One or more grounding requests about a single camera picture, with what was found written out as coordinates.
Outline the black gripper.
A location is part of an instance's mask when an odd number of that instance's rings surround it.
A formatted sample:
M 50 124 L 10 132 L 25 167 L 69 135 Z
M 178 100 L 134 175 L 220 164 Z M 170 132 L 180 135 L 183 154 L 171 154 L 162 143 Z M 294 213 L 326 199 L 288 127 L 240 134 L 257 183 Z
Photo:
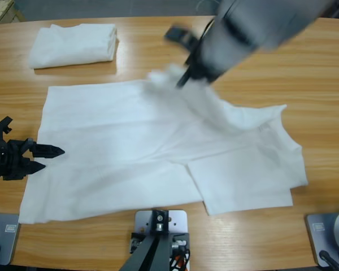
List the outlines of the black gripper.
M 177 88 L 182 88 L 189 81 L 189 79 L 205 79 L 208 83 L 215 81 L 215 75 L 212 74 L 209 68 L 203 64 L 201 58 L 201 42 L 198 42 L 189 54 L 186 60 L 186 65 L 188 68 L 177 82 Z
M 0 177 L 4 180 L 22 180 L 25 176 L 34 174 L 46 167 L 23 154 L 29 150 L 34 158 L 55 158 L 65 153 L 59 147 L 53 145 L 38 144 L 31 138 L 25 141 L 11 139 L 3 140 L 0 134 Z

